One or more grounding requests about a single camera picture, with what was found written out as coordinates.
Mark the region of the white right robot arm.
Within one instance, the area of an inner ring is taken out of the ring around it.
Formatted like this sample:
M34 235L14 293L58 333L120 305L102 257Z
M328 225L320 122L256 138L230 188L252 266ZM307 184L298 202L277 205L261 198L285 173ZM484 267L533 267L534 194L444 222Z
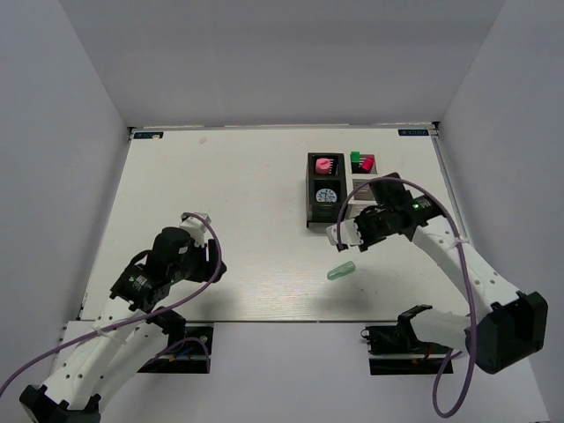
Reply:
M466 315L418 305L397 318L396 339L406 350L437 344L469 353L494 375L540 351L545 342L546 299L507 281L463 240L446 208L423 191L414 197L407 181L388 174L366 183L376 205L353 221L358 247L366 251L391 235L403 235L427 254L464 296Z

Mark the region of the pink cap black highlighter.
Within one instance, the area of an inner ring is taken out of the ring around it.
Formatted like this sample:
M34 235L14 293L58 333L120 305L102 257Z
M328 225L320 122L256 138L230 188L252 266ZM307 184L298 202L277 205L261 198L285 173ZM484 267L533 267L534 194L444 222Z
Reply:
M373 157L366 157L359 165L359 171L363 174L371 174L375 166Z

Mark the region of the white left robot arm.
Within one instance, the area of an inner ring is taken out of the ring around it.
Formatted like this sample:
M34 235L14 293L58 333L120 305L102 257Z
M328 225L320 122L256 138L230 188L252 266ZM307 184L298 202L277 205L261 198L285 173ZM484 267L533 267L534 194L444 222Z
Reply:
M115 393L160 357L206 343L191 334L176 306L162 307L173 285L207 288L226 272L217 235L204 215L186 214L164 228L150 249L134 256L112 285L90 333L69 342L73 351L44 382L19 397L33 422L98 422Z

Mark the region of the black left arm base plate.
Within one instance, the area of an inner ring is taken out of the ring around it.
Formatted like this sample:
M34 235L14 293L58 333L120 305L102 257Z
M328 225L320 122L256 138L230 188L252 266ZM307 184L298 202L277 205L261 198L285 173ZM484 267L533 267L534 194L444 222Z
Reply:
M168 340L167 348L151 358L139 370L140 374L205 375L212 363L214 325L187 324L182 335Z

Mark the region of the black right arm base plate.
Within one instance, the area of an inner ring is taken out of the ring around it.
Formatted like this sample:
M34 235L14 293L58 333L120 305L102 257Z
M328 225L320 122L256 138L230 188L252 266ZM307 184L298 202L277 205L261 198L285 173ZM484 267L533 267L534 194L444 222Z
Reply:
M436 375L448 352L442 345L410 344L401 338L395 324L368 325L360 338L367 345L372 376Z

